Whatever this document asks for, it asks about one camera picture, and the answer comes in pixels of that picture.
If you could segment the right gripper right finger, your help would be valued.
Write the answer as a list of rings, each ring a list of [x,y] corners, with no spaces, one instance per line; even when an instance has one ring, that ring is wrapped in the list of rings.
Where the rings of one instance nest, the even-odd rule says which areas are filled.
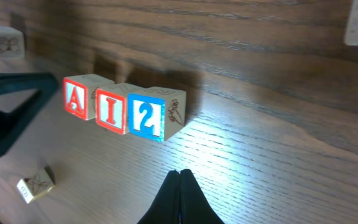
[[[183,224],[223,224],[208,203],[193,173],[180,172],[180,214]]]

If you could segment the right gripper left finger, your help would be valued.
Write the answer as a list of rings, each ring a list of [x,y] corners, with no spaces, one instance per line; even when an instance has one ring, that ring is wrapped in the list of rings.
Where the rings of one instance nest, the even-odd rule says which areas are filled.
[[[138,224],[179,224],[180,175],[171,170],[159,188],[151,206]]]

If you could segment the red letter A block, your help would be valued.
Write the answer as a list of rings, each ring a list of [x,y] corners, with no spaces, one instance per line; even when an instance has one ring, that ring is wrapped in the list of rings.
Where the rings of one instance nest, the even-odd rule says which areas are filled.
[[[96,90],[115,82],[97,74],[65,77],[63,79],[63,102],[67,112],[83,119],[96,117]]]

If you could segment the blue number 2 block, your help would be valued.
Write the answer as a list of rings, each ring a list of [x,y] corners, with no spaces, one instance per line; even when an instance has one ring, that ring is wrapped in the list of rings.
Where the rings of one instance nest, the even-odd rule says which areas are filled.
[[[186,92],[153,86],[128,94],[129,131],[164,142],[185,126]]]

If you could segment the red letter I block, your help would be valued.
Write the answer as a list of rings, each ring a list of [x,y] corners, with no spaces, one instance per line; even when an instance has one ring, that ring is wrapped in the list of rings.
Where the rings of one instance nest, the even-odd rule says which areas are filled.
[[[117,134],[127,134],[127,97],[143,90],[129,83],[118,83],[96,90],[96,123]]]

